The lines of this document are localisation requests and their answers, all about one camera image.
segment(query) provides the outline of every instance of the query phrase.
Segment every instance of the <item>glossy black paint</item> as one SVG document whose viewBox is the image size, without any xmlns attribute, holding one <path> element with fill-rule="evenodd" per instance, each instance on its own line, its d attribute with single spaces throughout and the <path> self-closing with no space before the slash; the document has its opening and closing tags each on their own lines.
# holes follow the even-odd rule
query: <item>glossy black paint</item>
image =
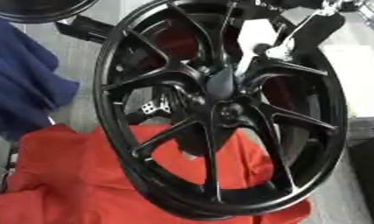
<svg viewBox="0 0 374 224">
<path fill-rule="evenodd" d="M 23 24 L 43 24 L 77 15 L 98 0 L 0 0 L 0 17 Z"/>
<path fill-rule="evenodd" d="M 347 129 L 346 104 L 335 72 L 318 50 L 292 63 L 258 59 L 236 86 L 230 99 L 223 101 L 209 96 L 206 84 L 210 76 L 236 62 L 224 50 L 223 34 L 230 25 L 239 27 L 243 22 L 243 10 L 245 5 L 242 3 L 219 0 L 160 0 L 149 3 L 132 12 L 114 28 L 102 47 L 96 65 L 96 111 L 127 177 L 151 203 L 188 219 L 218 220 L 289 207 L 305 199 L 324 181 L 342 155 Z M 194 18 L 194 13 L 201 18 L 218 13 L 222 19 L 216 20 L 215 27 L 208 29 Z M 172 57 L 147 38 L 147 27 L 157 25 L 161 15 L 177 20 L 194 31 L 198 53 L 188 63 Z M 272 22 L 292 27 L 281 17 L 273 18 Z M 135 69 L 115 73 L 115 67 L 120 63 L 118 57 L 125 48 L 123 43 L 139 46 L 162 61 L 162 66 L 150 71 Z M 202 72 L 202 66 L 207 67 L 209 72 Z M 314 91 L 319 104 L 319 115 L 304 115 L 262 101 L 256 93 L 262 91 L 265 83 L 278 77 L 293 77 L 311 84 L 310 91 Z M 168 130 L 138 143 L 128 127 L 126 114 L 115 106 L 115 95 L 127 95 L 133 89 L 152 86 L 167 86 L 183 95 L 189 112 Z M 230 125 L 224 122 L 228 119 L 222 117 L 223 108 L 227 107 L 236 108 L 236 120 L 232 118 Z M 309 133 L 307 143 L 302 144 L 305 146 L 303 152 L 307 153 L 301 152 L 300 158 L 291 165 L 284 159 L 284 146 L 279 141 L 274 124 L 291 125 Z M 195 125 L 201 127 L 205 135 L 206 150 L 201 155 L 208 168 L 203 185 L 176 177 L 151 158 L 159 145 Z M 221 145 L 216 139 L 223 132 L 232 133 L 241 127 L 256 131 L 263 140 L 274 164 L 273 177 L 246 189 L 223 190 L 217 181 L 215 154 Z M 308 145 L 312 142 L 322 150 L 309 150 Z"/>
</svg>

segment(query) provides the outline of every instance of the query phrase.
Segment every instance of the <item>black wheel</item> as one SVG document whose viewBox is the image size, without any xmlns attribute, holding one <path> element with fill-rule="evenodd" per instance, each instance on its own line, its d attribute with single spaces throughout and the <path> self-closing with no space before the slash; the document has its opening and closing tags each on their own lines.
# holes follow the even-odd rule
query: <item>black wheel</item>
<svg viewBox="0 0 374 224">
<path fill-rule="evenodd" d="M 42 24 L 70 18 L 98 0 L 0 0 L 0 17 L 23 24 Z"/>
<path fill-rule="evenodd" d="M 243 9 L 220 0 L 149 3 L 116 26 L 97 61 L 95 106 L 109 141 L 135 188 L 171 214 L 218 220 L 289 207 L 321 184 L 342 155 L 346 104 L 317 49 L 292 62 L 260 57 L 242 81 L 231 79 L 241 58 L 236 38 Z M 293 29 L 282 17 L 272 23 Z M 213 83 L 230 91 L 215 94 Z M 142 89 L 151 91 L 151 100 L 131 109 L 129 101 Z M 138 143 L 129 124 L 157 116 L 172 126 Z M 259 136 L 274 172 L 263 184 L 224 190 L 215 154 L 237 129 Z M 172 139 L 205 159 L 204 184 L 187 182 L 152 159 Z"/>
</svg>

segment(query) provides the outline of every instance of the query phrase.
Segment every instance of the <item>floor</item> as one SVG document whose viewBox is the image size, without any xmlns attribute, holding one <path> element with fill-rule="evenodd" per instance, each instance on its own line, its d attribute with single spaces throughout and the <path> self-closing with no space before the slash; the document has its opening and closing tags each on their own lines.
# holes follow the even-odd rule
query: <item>floor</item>
<svg viewBox="0 0 374 224">
<path fill-rule="evenodd" d="M 101 0 L 84 14 L 114 25 L 120 18 L 148 0 Z M 287 13 L 293 21 L 300 21 L 305 10 Z M 373 45 L 374 32 L 363 25 L 357 15 L 348 15 L 348 23 L 326 44 Z M 18 25 L 40 44 L 60 58 L 57 73 L 71 80 L 79 81 L 81 88 L 74 102 L 52 115 L 57 123 L 65 123 L 80 132 L 91 131 L 98 122 L 91 97 L 95 58 L 100 46 L 59 35 L 51 24 Z M 8 153 L 8 144 L 0 139 L 0 177 Z M 313 212 L 303 224 L 369 224 L 372 223 L 359 191 L 347 153 L 334 171 L 332 177 L 309 198 Z"/>
</svg>

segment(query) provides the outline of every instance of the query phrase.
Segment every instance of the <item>wheel spoke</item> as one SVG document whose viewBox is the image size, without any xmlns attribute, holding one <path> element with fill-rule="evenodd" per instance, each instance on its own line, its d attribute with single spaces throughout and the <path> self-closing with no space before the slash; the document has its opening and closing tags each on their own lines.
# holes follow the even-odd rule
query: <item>wheel spoke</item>
<svg viewBox="0 0 374 224">
<path fill-rule="evenodd" d="M 263 113 L 271 115 L 273 121 L 279 124 L 294 125 L 306 130 L 336 130 L 336 126 L 287 109 L 278 108 L 263 102 L 259 103 L 259 107 Z"/>
<path fill-rule="evenodd" d="M 169 9 L 172 9 L 175 12 L 174 16 L 176 19 L 179 19 L 179 21 L 187 25 L 188 28 L 192 29 L 193 32 L 196 33 L 196 36 L 200 43 L 199 52 L 203 53 L 202 56 L 205 58 L 205 63 L 211 64 L 214 60 L 213 43 L 211 37 L 203 28 L 203 26 L 194 21 L 184 10 L 182 10 L 174 3 L 168 3 L 167 6 L 169 7 Z"/>
<path fill-rule="evenodd" d="M 217 141 L 213 118 L 204 123 L 206 135 L 207 151 L 204 154 L 206 164 L 206 181 L 204 183 L 204 193 L 213 201 L 221 201 L 221 189 L 216 166 Z"/>
<path fill-rule="evenodd" d="M 295 188 L 293 176 L 284 160 L 283 149 L 272 118 L 248 101 L 244 101 L 242 104 L 244 112 L 241 118 L 241 126 L 257 133 L 274 165 L 271 182 L 278 189 L 292 191 Z"/>
<path fill-rule="evenodd" d="M 164 78 L 167 74 L 165 69 L 160 68 L 149 73 L 131 75 L 129 78 L 117 81 L 116 83 L 103 85 L 102 91 L 109 91 L 116 88 L 122 88 L 123 91 L 127 91 L 164 84 Z"/>
<path fill-rule="evenodd" d="M 215 57 L 219 60 L 223 65 L 227 64 L 227 53 L 224 48 L 224 34 L 227 31 L 231 19 L 231 14 L 233 13 L 234 9 L 236 8 L 237 2 L 232 2 L 228 4 L 228 10 L 226 15 L 223 18 L 221 25 L 218 28 L 218 31 L 214 34 L 213 37 L 213 46 L 215 48 Z"/>
<path fill-rule="evenodd" d="M 148 38 L 145 38 L 142 34 L 134 31 L 132 29 L 126 29 L 129 37 L 134 38 L 138 42 L 139 46 L 142 46 L 148 53 L 156 54 L 157 56 L 164 59 L 166 62 L 169 61 L 170 57 L 160 50 L 154 43 L 152 43 Z"/>
<path fill-rule="evenodd" d="M 175 138 L 175 135 L 179 134 L 182 130 L 195 124 L 196 120 L 194 117 L 188 117 L 181 122 L 174 124 L 171 128 L 166 129 L 144 143 L 131 149 L 131 153 L 134 157 L 138 158 L 151 158 L 152 153 L 161 144 Z"/>
<path fill-rule="evenodd" d="M 307 66 L 297 65 L 291 62 L 281 61 L 281 60 L 273 60 L 269 59 L 264 62 L 263 70 L 265 73 L 276 73 L 276 72 L 284 72 L 288 71 L 291 73 L 299 72 L 302 74 L 312 74 L 318 76 L 327 76 L 327 71 L 322 71 L 318 69 L 314 69 Z"/>
</svg>

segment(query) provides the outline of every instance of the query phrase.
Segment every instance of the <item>white surface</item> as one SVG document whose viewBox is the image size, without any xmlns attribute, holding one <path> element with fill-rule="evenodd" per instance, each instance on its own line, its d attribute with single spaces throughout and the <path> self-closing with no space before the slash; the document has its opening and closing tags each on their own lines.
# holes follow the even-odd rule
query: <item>white surface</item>
<svg viewBox="0 0 374 224">
<path fill-rule="evenodd" d="M 326 45 L 328 57 L 342 83 L 350 111 L 374 116 L 374 52 L 369 45 Z"/>
</svg>

